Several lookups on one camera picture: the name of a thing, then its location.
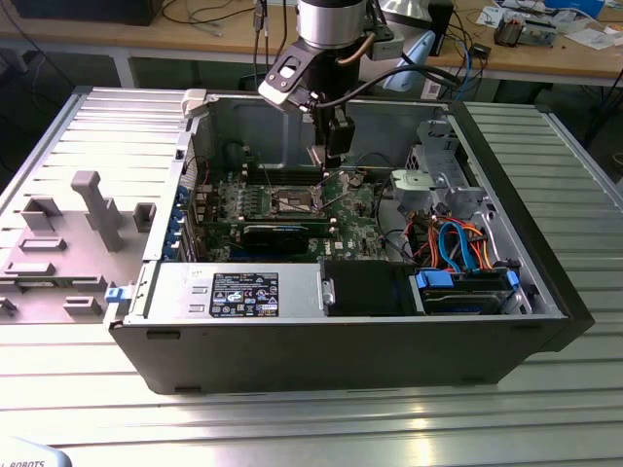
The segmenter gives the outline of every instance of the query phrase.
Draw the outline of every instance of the black cable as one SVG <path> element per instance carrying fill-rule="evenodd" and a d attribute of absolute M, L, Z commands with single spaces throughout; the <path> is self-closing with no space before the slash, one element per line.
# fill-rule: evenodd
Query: black cable
<path fill-rule="evenodd" d="M 257 79 L 257 49 L 260 43 L 260 31 L 255 31 L 255 42 L 253 44 L 253 78 L 255 80 L 255 90 L 258 89 L 258 79 Z"/>
<path fill-rule="evenodd" d="M 227 2 L 225 2 L 223 5 L 218 5 L 216 7 L 203 7 L 203 8 L 199 8 L 199 9 L 194 10 L 190 14 L 190 16 L 193 17 L 197 13 L 207 12 L 208 10 L 220 10 L 221 8 L 229 7 L 232 4 L 232 2 L 234 2 L 234 0 L 227 0 Z"/>
<path fill-rule="evenodd" d="M 281 44 L 279 44 L 279 48 L 276 51 L 275 61 L 273 65 L 275 65 L 276 61 L 279 60 L 281 53 L 283 52 L 283 47 L 285 47 L 285 41 L 288 39 L 288 13 L 287 13 L 287 4 L 286 0 L 283 0 L 282 4 L 283 9 L 283 37 L 281 38 Z"/>
<path fill-rule="evenodd" d="M 221 19 L 231 18 L 231 17 L 234 17 L 236 15 L 241 15 L 242 13 L 252 12 L 252 11 L 255 10 L 255 8 L 246 8 L 244 10 L 238 10 L 237 12 L 229 13 L 228 15 L 224 15 L 224 16 L 222 16 L 220 18 L 205 19 L 205 20 L 202 20 L 202 21 L 183 21 L 183 20 L 180 20 L 180 19 L 172 18 L 172 17 L 170 17 L 169 15 L 166 14 L 166 9 L 168 7 L 170 7 L 172 4 L 174 4 L 175 2 L 177 2 L 177 0 L 170 0 L 170 2 L 168 2 L 166 5 L 163 6 L 163 18 L 166 18 L 169 21 L 176 22 L 177 24 L 208 24 L 209 22 L 220 21 Z"/>
<path fill-rule="evenodd" d="M 389 185 L 389 182 L 391 182 L 391 177 L 387 177 L 387 179 L 383 183 L 383 186 L 381 187 L 381 191 L 379 192 L 379 197 L 377 199 L 377 208 L 375 209 L 376 211 L 375 218 L 377 221 L 377 227 L 379 228 L 379 232 L 385 239 L 385 245 L 389 245 L 391 248 L 396 250 L 404 261 L 407 261 L 409 263 L 414 263 L 413 259 L 405 251 L 403 251 L 402 248 L 400 248 L 398 245 L 396 245 L 394 242 L 392 242 L 390 239 L 387 238 L 389 234 L 393 234 L 395 232 L 402 232 L 402 231 L 399 229 L 394 229 L 392 231 L 385 233 L 383 232 L 383 229 L 381 228 L 381 219 L 380 219 L 380 214 L 379 214 L 379 212 L 381 211 L 381 200 L 383 199 L 383 192 L 385 191 L 385 188 L 387 187 L 387 185 Z"/>
<path fill-rule="evenodd" d="M 264 55 L 266 56 L 266 73 L 268 74 L 271 69 L 271 65 L 269 64 L 269 35 L 264 35 Z"/>
<path fill-rule="evenodd" d="M 607 94 L 605 95 L 604 102 L 606 102 L 608 99 L 610 99 L 610 96 L 612 95 L 612 93 L 616 89 L 616 85 L 618 85 L 619 81 L 621 81 L 621 77 L 623 77 L 623 68 L 621 68 L 621 71 L 619 72 L 619 76 L 616 77 L 616 80 L 614 81 L 614 84 L 612 85 L 612 87 L 608 90 Z"/>
<path fill-rule="evenodd" d="M 623 104 L 623 92 L 620 92 L 619 95 L 616 96 L 614 101 L 607 105 L 601 113 L 599 113 L 589 125 L 589 128 L 586 130 L 583 146 L 588 148 L 593 140 L 597 137 L 599 132 L 604 128 L 607 121 L 614 115 L 618 109 L 618 107 Z"/>
<path fill-rule="evenodd" d="M 383 154 L 383 153 L 378 153 L 378 152 L 376 152 L 376 151 L 372 151 L 372 152 L 369 152 L 369 153 L 363 153 L 361 156 L 359 156 L 359 158 L 357 159 L 357 161 L 354 163 L 354 168 L 355 168 L 355 170 L 356 170 L 357 168 L 359 168 L 359 164 L 360 164 L 360 163 L 361 163 L 361 161 L 363 161 L 363 159 L 364 159 L 364 158 L 366 158 L 367 156 L 377 156 L 377 157 L 379 157 L 379 158 L 383 159 L 383 160 L 387 163 L 387 165 L 389 165 L 391 168 L 393 168 L 393 169 L 398 168 L 398 167 L 396 167 L 396 164 L 395 164 L 395 163 L 393 163 L 393 162 L 389 159 L 389 157 L 388 157 L 388 156 L 386 156 L 385 154 Z"/>
<path fill-rule="evenodd" d="M 389 78 L 390 76 L 393 76 L 398 73 L 402 73 L 404 71 L 417 71 L 419 73 L 421 73 L 422 71 L 427 72 L 433 75 L 438 75 L 443 78 L 446 78 L 445 81 L 447 83 L 445 83 L 444 86 L 447 86 L 449 88 L 457 88 L 458 86 L 460 86 L 460 82 L 457 81 L 457 79 L 452 75 L 452 73 L 448 73 L 447 71 L 442 70 L 440 68 L 435 68 L 434 66 L 430 66 L 430 65 L 416 65 L 416 64 L 404 65 L 404 66 L 398 66 L 396 68 L 392 68 L 390 70 L 385 71 L 384 73 L 377 76 L 373 80 L 368 81 L 367 83 L 364 83 L 359 88 L 355 89 L 352 92 L 349 92 L 348 94 L 346 94 L 343 97 L 340 97 L 339 99 L 332 100 L 330 102 L 322 102 L 322 103 L 316 104 L 315 108 L 316 109 L 328 109 L 331 107 L 336 107 L 338 105 L 346 104 L 348 101 L 356 98 L 359 94 L 368 90 L 376 83 L 379 83 L 382 80 Z"/>
<path fill-rule="evenodd" d="M 605 95 L 605 99 L 602 101 L 602 104 L 597 110 L 595 117 L 593 118 L 593 120 L 591 120 L 591 123 L 588 125 L 588 128 L 584 133 L 583 143 L 585 148 L 588 148 L 591 145 L 595 137 L 598 135 L 598 133 L 601 131 L 601 129 L 610 118 L 610 116 L 613 115 L 616 112 L 618 106 L 623 103 L 623 92 L 620 92 L 619 95 L 614 97 L 614 100 L 612 102 L 608 102 L 608 100 L 612 96 L 612 93 L 616 89 L 616 86 L 619 84 L 619 81 L 621 81 L 622 77 L 623 68 L 621 68 L 621 71 L 616 77 L 616 80 L 614 80 L 614 84 L 608 90 L 607 94 Z"/>
<path fill-rule="evenodd" d="M 23 30 L 21 30 L 19 25 L 15 22 L 13 17 L 9 14 L 9 10 L 7 9 L 7 6 L 4 4 L 4 2 L 5 0 L 0 0 L 0 6 L 2 6 L 2 10 L 4 11 L 4 14 L 7 16 L 7 19 L 9 20 L 9 22 L 15 27 L 15 29 L 18 30 L 19 34 L 21 34 L 21 37 L 23 37 L 26 41 L 28 41 L 30 45 L 34 47 L 39 54 L 41 54 L 42 56 L 46 58 L 46 61 L 52 66 L 54 70 L 56 70 L 56 73 L 58 73 L 58 76 L 62 77 L 62 79 L 65 80 L 72 89 L 75 88 L 76 85 L 74 84 L 74 82 L 71 81 L 69 77 L 60 68 L 58 68 L 58 66 L 56 66 L 56 64 L 52 60 L 50 60 L 50 58 L 46 55 L 46 53 L 43 52 L 41 48 L 37 44 L 35 44 L 35 42 L 32 39 L 30 39 L 30 36 L 28 34 L 23 32 Z"/>

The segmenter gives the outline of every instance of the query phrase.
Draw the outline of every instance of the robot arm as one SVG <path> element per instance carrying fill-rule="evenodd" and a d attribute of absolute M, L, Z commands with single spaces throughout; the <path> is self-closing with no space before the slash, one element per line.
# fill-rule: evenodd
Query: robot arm
<path fill-rule="evenodd" d="M 337 167 L 354 135 L 345 96 L 357 94 L 349 92 L 357 84 L 361 57 L 399 58 L 404 56 L 402 42 L 379 22 L 383 16 L 377 16 L 374 0 L 299 0 L 297 13 L 300 37 L 278 58 L 258 91 L 281 110 L 294 107 L 310 112 L 315 127 L 311 159 L 323 167 Z M 419 71 L 444 86 L 456 84 L 450 73 L 411 62 L 385 72 L 359 91 L 402 71 Z"/>

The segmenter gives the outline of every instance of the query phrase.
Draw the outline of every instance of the wire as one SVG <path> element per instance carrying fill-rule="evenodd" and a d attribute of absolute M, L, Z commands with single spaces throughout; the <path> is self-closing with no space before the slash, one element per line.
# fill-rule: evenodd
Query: wire
<path fill-rule="evenodd" d="M 276 51 L 275 61 L 273 62 L 273 65 L 275 65 L 277 60 L 279 60 L 279 57 L 283 52 L 283 47 L 285 46 L 285 41 L 287 41 L 288 39 L 288 12 L 286 0 L 283 0 L 281 8 L 283 10 L 283 37 L 281 38 L 281 44 L 279 44 L 279 48 Z"/>
<path fill-rule="evenodd" d="M 255 90 L 258 89 L 257 79 L 257 49 L 260 43 L 260 31 L 255 31 L 255 42 L 253 43 L 253 79 L 255 80 Z"/>
<path fill-rule="evenodd" d="M 475 269 L 476 265 L 474 265 L 473 259 L 469 255 L 469 251 L 467 247 L 468 245 L 467 235 L 465 234 L 465 231 L 463 230 L 464 226 L 462 226 L 461 224 L 457 222 L 449 221 L 445 223 L 443 226 L 441 226 L 441 229 L 439 230 L 439 253 L 441 254 L 441 257 L 446 261 L 446 263 L 452 266 L 457 272 L 460 272 L 460 268 L 448 256 L 448 253 L 446 251 L 446 242 L 445 242 L 444 233 L 449 227 L 454 227 L 458 232 L 458 240 L 460 242 L 460 251 L 463 257 L 463 263 L 465 264 L 465 267 L 468 269 Z"/>
<path fill-rule="evenodd" d="M 483 263 L 483 257 L 480 254 L 480 248 L 473 243 L 470 243 L 469 246 L 471 246 L 471 249 L 474 250 L 474 253 L 476 253 L 476 258 L 478 258 L 478 267 L 480 269 L 484 269 L 485 264 Z"/>
<path fill-rule="evenodd" d="M 76 85 L 74 84 L 73 81 L 71 81 L 69 79 L 69 77 L 60 69 L 58 68 L 58 66 L 56 65 L 56 63 L 54 63 L 52 60 L 50 60 L 50 58 L 46 55 L 45 52 L 43 52 L 41 50 L 41 48 L 35 44 L 35 42 L 30 39 L 30 36 L 28 34 L 26 34 L 20 27 L 19 25 L 16 23 L 16 21 L 13 19 L 13 17 L 9 14 L 9 10 L 7 9 L 7 6 L 5 5 L 5 0 L 0 0 L 0 6 L 2 7 L 2 10 L 4 11 L 4 14 L 7 16 L 7 19 L 9 20 L 9 22 L 15 27 L 15 29 L 18 30 L 19 34 L 21 34 L 21 37 L 23 37 L 26 41 L 28 41 L 30 43 L 30 45 L 32 47 L 34 47 L 37 52 L 39 52 L 39 54 L 41 54 L 42 56 L 44 56 L 46 58 L 46 60 L 48 61 L 48 63 L 52 66 L 52 68 L 56 71 L 56 73 L 58 73 L 58 76 L 60 76 L 63 80 L 65 80 L 65 82 L 73 89 L 76 87 Z"/>
<path fill-rule="evenodd" d="M 395 163 L 393 163 L 393 162 L 389 159 L 389 157 L 388 157 L 388 156 L 386 156 L 385 154 L 383 154 L 383 153 L 378 153 L 378 152 L 376 152 L 376 151 L 372 151 L 372 152 L 369 152 L 369 153 L 363 153 L 361 156 L 359 156 L 359 158 L 357 159 L 357 162 L 355 162 L 355 163 L 354 163 L 354 168 L 355 168 L 355 170 L 359 168 L 359 164 L 360 164 L 360 163 L 361 163 L 361 161 L 363 161 L 363 159 L 364 159 L 364 158 L 366 158 L 367 156 L 377 156 L 377 157 L 379 157 L 379 158 L 383 159 L 383 160 L 384 160 L 384 161 L 385 161 L 385 162 L 386 162 L 386 163 L 387 163 L 387 164 L 388 164 L 391 168 L 393 168 L 393 169 L 398 168 L 398 167 L 396 166 L 396 164 L 395 164 Z"/>
<path fill-rule="evenodd" d="M 264 30 L 264 56 L 266 58 L 266 73 L 268 74 L 271 65 L 269 64 L 269 33 L 266 29 Z"/>
<path fill-rule="evenodd" d="M 379 192 L 379 197 L 377 199 L 377 208 L 375 209 L 375 218 L 377 221 L 377 228 L 379 229 L 379 232 L 381 233 L 381 235 L 385 238 L 385 245 L 389 245 L 391 248 L 393 248 L 394 250 L 396 250 L 398 252 L 398 254 L 400 254 L 400 257 L 409 262 L 409 263 L 413 263 L 413 259 L 409 256 L 409 254 L 407 254 L 405 251 L 403 251 L 400 247 L 398 247 L 395 243 L 393 243 L 391 240 L 389 240 L 387 238 L 387 236 L 389 234 L 392 234 L 394 232 L 402 232 L 401 229 L 394 229 L 393 231 L 389 231 L 387 233 L 383 232 L 383 229 L 381 228 L 381 218 L 380 218 L 380 212 L 381 212 L 381 200 L 383 199 L 383 192 L 385 191 L 385 188 L 387 187 L 387 185 L 389 185 L 389 182 L 391 182 L 391 177 L 387 177 L 387 179 L 385 180 L 385 182 L 383 183 L 383 186 L 381 187 L 381 191 Z"/>
<path fill-rule="evenodd" d="M 363 44 L 361 44 L 359 49 L 357 49 L 357 51 L 354 54 L 346 58 L 340 58 L 339 60 L 337 60 L 338 65 L 349 66 L 355 63 L 359 58 L 361 58 L 368 51 L 368 49 L 372 47 L 372 44 L 374 44 L 374 40 L 376 38 L 377 38 L 377 35 L 374 32 L 368 35 L 368 37 L 366 37 L 366 40 L 363 41 Z"/>
<path fill-rule="evenodd" d="M 210 11 L 210 10 L 219 10 L 221 8 L 226 8 L 229 5 L 232 4 L 234 0 L 227 0 L 227 2 L 225 2 L 222 5 L 217 5 L 216 7 L 203 7 L 203 8 L 197 8 L 194 11 L 191 11 L 190 6 L 189 6 L 189 2 L 190 0 L 184 0 L 184 3 L 186 5 L 186 13 L 188 14 L 188 19 L 192 20 L 192 21 L 201 21 L 201 19 L 197 18 L 197 14 L 201 13 L 201 12 L 205 12 L 205 11 Z M 213 23 L 208 23 L 208 24 L 191 24 L 191 26 L 193 26 L 195 29 L 199 30 L 199 31 L 203 31 L 203 32 L 207 32 L 209 34 L 212 34 L 216 37 L 221 37 L 223 35 L 223 33 L 217 29 L 218 24 L 213 24 Z"/>
<path fill-rule="evenodd" d="M 32 102 L 35 104 L 39 110 L 43 112 L 43 109 L 39 106 L 39 102 L 37 102 L 37 81 L 39 80 L 39 71 L 41 70 L 41 66 L 46 62 L 46 56 L 43 55 L 41 57 L 41 61 L 37 65 L 37 70 L 35 71 L 35 79 L 32 80 Z"/>
<path fill-rule="evenodd" d="M 610 118 L 610 115 L 614 113 L 618 105 L 623 102 L 623 92 L 620 92 L 616 97 L 614 97 L 614 100 L 612 100 L 611 102 L 608 102 L 608 100 L 614 93 L 616 86 L 619 84 L 619 81 L 621 81 L 621 78 L 623 78 L 623 68 L 621 68 L 621 71 L 616 77 L 614 84 L 610 87 L 607 94 L 605 95 L 605 99 L 600 105 L 597 111 L 597 114 L 595 115 L 591 123 L 588 125 L 588 128 L 586 129 L 586 133 L 584 133 L 584 147 L 585 148 L 588 148 L 591 145 L 591 143 L 593 142 L 597 134 L 600 132 L 602 127 L 604 127 L 605 123 Z"/>
<path fill-rule="evenodd" d="M 234 17 L 236 15 L 241 15 L 242 13 L 247 13 L 247 12 L 252 12 L 255 10 L 255 8 L 246 8 L 244 10 L 239 10 L 237 12 L 233 12 L 233 13 L 229 13 L 228 15 L 224 15 L 220 18 L 211 18 L 211 19 L 204 19 L 201 21 L 185 21 L 185 20 L 180 20 L 177 18 L 172 18 L 170 17 L 167 13 L 166 13 L 166 9 L 168 7 L 170 7 L 171 5 L 173 5 L 175 2 L 177 2 L 177 0 L 170 0 L 166 5 L 163 6 L 163 18 L 168 19 L 169 21 L 172 22 L 176 22 L 177 24 L 208 24 L 209 22 L 216 22 L 216 21 L 220 21 L 221 19 L 227 19 L 227 18 L 231 18 Z"/>
<path fill-rule="evenodd" d="M 463 84 L 458 89 L 458 95 L 456 99 L 456 100 L 460 100 L 460 98 L 463 95 L 463 92 L 465 91 L 465 84 L 467 83 L 467 79 L 469 78 L 469 72 L 471 71 L 471 57 L 469 56 L 469 51 L 467 50 L 467 46 L 465 45 L 465 43 L 461 41 L 459 38 L 455 38 L 455 41 L 458 42 L 463 47 L 463 51 L 465 52 L 465 61 L 467 61 L 467 68 L 465 70 L 465 79 L 463 79 Z"/>
<path fill-rule="evenodd" d="M 483 240 L 483 252 L 485 253 L 485 264 L 487 265 L 487 268 L 493 269 L 494 267 L 491 266 L 491 261 L 489 261 L 489 253 L 487 253 L 487 241 L 486 240 Z"/>
<path fill-rule="evenodd" d="M 457 86 L 460 86 L 460 82 L 456 81 L 456 78 L 452 75 L 452 73 L 448 73 L 445 70 L 442 70 L 440 68 L 435 68 L 434 66 L 430 66 L 430 65 L 418 65 L 418 64 L 414 64 L 414 65 L 404 65 L 404 66 L 398 66 L 396 68 L 392 68 L 390 70 L 385 71 L 384 73 L 382 73 L 381 75 L 377 76 L 376 78 L 374 78 L 371 81 L 368 81 L 367 83 L 364 83 L 363 85 L 361 85 L 359 88 L 353 90 L 352 92 L 344 95 L 343 97 L 340 97 L 339 99 L 336 100 L 332 100 L 330 102 L 322 102 L 322 103 L 318 103 L 315 104 L 315 108 L 316 109 L 329 109 L 331 107 L 337 107 L 338 105 L 342 105 L 342 104 L 346 104 L 348 101 L 356 98 L 359 94 L 361 94 L 362 92 L 368 90 L 369 88 L 371 88 L 372 86 L 374 86 L 376 83 L 381 82 L 382 80 L 393 76 L 395 74 L 398 73 L 402 73 L 404 71 L 417 71 L 417 72 L 428 72 L 434 75 L 438 75 L 441 77 L 446 78 L 447 80 L 447 84 L 445 84 L 444 86 L 448 86 L 450 88 L 454 88 Z"/>

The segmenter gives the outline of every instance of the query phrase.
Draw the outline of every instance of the desk clutter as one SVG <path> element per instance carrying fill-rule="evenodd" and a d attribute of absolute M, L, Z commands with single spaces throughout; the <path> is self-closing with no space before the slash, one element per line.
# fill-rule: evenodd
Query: desk clutter
<path fill-rule="evenodd" d="M 553 47 L 559 35 L 595 50 L 623 44 L 620 25 L 596 20 L 604 7 L 603 1 L 584 0 L 572 5 L 563 0 L 503 0 L 496 2 L 496 6 L 484 7 L 476 24 L 494 28 L 495 43 L 505 47 Z M 620 6 L 608 0 L 607 8 Z"/>

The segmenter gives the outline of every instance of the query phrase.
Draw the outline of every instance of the blue clip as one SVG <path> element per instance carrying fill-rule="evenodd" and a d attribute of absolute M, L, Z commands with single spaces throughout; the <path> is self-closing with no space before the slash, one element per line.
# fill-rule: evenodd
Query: blue clip
<path fill-rule="evenodd" d="M 166 243 L 175 243 L 177 241 L 177 237 L 175 236 L 175 231 L 167 231 L 165 235 Z"/>
<path fill-rule="evenodd" d="M 177 199 L 185 200 L 185 199 L 188 199 L 189 196 L 190 196 L 190 192 L 189 192 L 188 188 L 182 187 L 181 185 L 179 187 L 177 187 L 177 195 L 176 195 Z"/>
<path fill-rule="evenodd" d="M 517 277 L 514 270 L 508 270 L 506 272 L 506 278 L 513 289 L 517 289 L 517 287 L 519 287 L 519 277 Z"/>
<path fill-rule="evenodd" d="M 119 304 L 131 299 L 128 287 L 111 287 L 106 290 L 104 300 L 107 304 Z"/>
<path fill-rule="evenodd" d="M 454 288 L 455 283 L 452 276 L 446 270 L 426 269 L 421 270 L 416 275 L 416 282 L 419 289 L 430 288 Z"/>
<path fill-rule="evenodd" d="M 169 219 L 168 226 L 166 226 L 166 228 L 170 231 L 177 232 L 179 231 L 179 223 L 175 219 Z"/>
<path fill-rule="evenodd" d="M 182 219 L 184 219 L 184 213 L 180 209 L 178 209 L 177 207 L 173 207 L 171 209 L 171 216 L 176 221 L 181 221 Z"/>

